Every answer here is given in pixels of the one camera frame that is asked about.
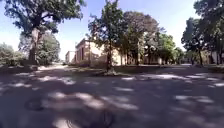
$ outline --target pavement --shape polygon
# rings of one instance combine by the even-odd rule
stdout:
[[[222,75],[189,65],[130,77],[67,68],[0,76],[0,128],[223,128]]]

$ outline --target building facade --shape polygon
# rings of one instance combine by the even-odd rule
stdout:
[[[65,55],[65,62],[67,64],[75,63],[75,51],[68,51]]]
[[[117,50],[113,50],[113,65],[119,66],[124,63],[125,58]],[[104,46],[98,47],[94,42],[83,39],[76,46],[74,63],[81,66],[104,66],[107,62],[107,53]]]

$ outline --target lawn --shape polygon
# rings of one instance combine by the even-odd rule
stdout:
[[[105,69],[94,69],[89,67],[68,67],[78,76],[130,76],[142,73],[151,73],[158,69],[164,68],[159,65],[153,66],[115,66],[115,75],[106,74]]]

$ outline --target window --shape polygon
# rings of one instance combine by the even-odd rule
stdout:
[[[81,51],[81,55],[82,55],[82,60],[84,60],[84,48],[82,48],[82,51]]]

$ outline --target sky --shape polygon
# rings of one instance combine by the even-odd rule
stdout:
[[[83,19],[72,19],[61,23],[57,40],[61,45],[60,58],[65,59],[67,51],[75,51],[75,46],[88,33],[90,14],[100,16],[105,0],[85,0],[87,6],[82,9]],[[123,11],[139,11],[151,15],[172,35],[177,47],[182,47],[181,37],[189,17],[197,17],[193,8],[195,0],[119,0]],[[13,25],[14,19],[4,15],[4,5],[0,4],[0,43],[5,42],[18,50],[21,30]]]

